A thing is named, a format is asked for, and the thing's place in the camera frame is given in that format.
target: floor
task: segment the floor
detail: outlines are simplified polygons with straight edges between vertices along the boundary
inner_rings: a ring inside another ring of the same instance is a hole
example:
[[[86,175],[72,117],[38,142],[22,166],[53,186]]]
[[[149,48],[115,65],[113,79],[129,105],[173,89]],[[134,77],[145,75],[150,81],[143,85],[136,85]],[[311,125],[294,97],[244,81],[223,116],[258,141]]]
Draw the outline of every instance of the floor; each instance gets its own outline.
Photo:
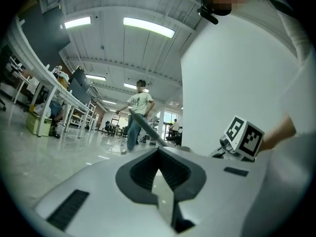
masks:
[[[12,192],[29,207],[49,190],[63,182],[88,164],[101,160],[124,157],[121,151],[126,139],[111,137],[101,132],[85,132],[78,138],[78,129],[70,128],[61,133],[61,138],[37,137],[25,126],[27,113],[9,99],[6,112],[0,110],[0,169],[3,180]],[[150,149],[153,146],[141,143],[135,150]],[[162,217],[171,221],[173,192],[158,171],[153,193],[159,197],[159,211]]]

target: ceiling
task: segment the ceiling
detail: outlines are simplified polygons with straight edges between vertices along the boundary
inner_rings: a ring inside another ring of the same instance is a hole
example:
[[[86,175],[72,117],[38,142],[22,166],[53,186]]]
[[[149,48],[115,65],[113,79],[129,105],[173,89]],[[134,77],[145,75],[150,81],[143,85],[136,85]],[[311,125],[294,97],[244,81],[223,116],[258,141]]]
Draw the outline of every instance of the ceiling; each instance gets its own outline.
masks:
[[[91,25],[67,30],[71,43],[61,55],[72,70],[80,65],[86,74],[107,79],[92,80],[99,99],[117,103],[103,102],[106,108],[120,108],[134,93],[124,83],[144,79],[156,110],[182,111],[179,50],[201,20],[199,0],[41,0],[43,11],[59,4],[67,20],[91,16]],[[124,17],[166,26],[175,31],[174,37],[125,26]]]

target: man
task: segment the man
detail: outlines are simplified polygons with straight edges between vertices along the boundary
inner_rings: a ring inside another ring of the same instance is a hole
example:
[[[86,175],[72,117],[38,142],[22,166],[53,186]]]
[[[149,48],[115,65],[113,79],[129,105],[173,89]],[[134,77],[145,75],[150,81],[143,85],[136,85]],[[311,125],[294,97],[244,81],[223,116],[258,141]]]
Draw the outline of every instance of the man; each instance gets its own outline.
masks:
[[[139,80],[136,84],[137,94],[133,95],[128,99],[128,105],[124,106],[120,110],[116,111],[116,114],[119,114],[121,111],[125,110],[128,106],[132,106],[132,110],[136,115],[141,116],[142,118],[147,118],[149,112],[154,107],[155,103],[150,94],[143,92],[146,86],[144,80]],[[136,145],[137,136],[140,130],[140,125],[137,121],[134,120],[132,115],[128,119],[127,127],[127,149],[122,151],[122,154],[125,155],[127,152],[132,152]]]
[[[172,127],[171,127],[173,136],[177,136],[177,135],[178,135],[179,128],[180,128],[180,125],[179,125],[179,123],[177,122],[177,119],[175,119],[175,120],[174,120],[174,123],[173,123],[173,125],[172,125]]]
[[[230,10],[245,0],[203,0],[210,10]],[[267,0],[273,6],[297,52],[299,72],[281,97],[285,114],[280,124],[265,134],[260,151],[274,148],[296,133],[316,130],[316,71],[314,49],[292,8],[284,0]]]

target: black earphone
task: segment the black earphone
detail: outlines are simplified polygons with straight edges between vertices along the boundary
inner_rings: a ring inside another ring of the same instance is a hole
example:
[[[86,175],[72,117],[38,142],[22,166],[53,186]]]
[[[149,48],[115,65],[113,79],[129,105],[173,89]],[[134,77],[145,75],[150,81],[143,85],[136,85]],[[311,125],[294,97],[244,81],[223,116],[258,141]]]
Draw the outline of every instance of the black earphone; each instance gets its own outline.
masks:
[[[231,13],[231,9],[223,9],[218,10],[214,9],[214,5],[211,4],[208,0],[201,0],[201,8],[197,9],[198,14],[207,19],[209,22],[213,23],[214,25],[218,24],[217,18],[215,18],[212,14],[218,15],[218,16],[226,16]]]

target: sneaker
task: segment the sneaker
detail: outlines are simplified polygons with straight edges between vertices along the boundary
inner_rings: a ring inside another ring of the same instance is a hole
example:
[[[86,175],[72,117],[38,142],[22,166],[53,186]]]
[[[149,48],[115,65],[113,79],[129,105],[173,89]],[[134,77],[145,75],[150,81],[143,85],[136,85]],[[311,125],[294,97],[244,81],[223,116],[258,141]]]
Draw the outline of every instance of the sneaker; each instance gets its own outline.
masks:
[[[125,155],[127,152],[128,152],[128,150],[125,148],[125,149],[122,150],[121,154]]]

